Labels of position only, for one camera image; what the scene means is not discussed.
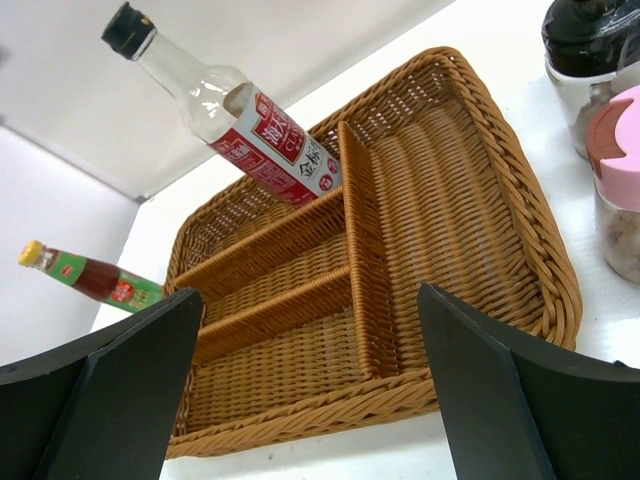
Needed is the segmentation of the yellow cap red sauce bottle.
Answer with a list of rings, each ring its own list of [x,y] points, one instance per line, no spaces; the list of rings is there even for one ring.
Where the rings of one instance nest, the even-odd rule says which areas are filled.
[[[103,304],[136,313],[159,302],[163,287],[118,265],[105,263],[30,241],[18,262]]]

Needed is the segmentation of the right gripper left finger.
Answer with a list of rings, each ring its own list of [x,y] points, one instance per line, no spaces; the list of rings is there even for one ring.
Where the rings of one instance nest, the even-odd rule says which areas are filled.
[[[202,310],[186,288],[2,366],[2,478],[159,478]]]

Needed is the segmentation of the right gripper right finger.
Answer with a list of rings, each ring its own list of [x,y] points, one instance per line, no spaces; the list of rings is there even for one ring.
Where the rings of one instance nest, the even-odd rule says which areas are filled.
[[[638,369],[548,343],[434,284],[417,305],[458,478],[638,478]]]

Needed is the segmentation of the black cap clear sauce bottle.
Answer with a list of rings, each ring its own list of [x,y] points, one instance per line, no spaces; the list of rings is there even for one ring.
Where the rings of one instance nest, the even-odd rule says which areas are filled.
[[[301,207],[341,185],[339,160],[237,68],[205,65],[129,3],[101,38],[177,101],[193,135],[282,201]]]

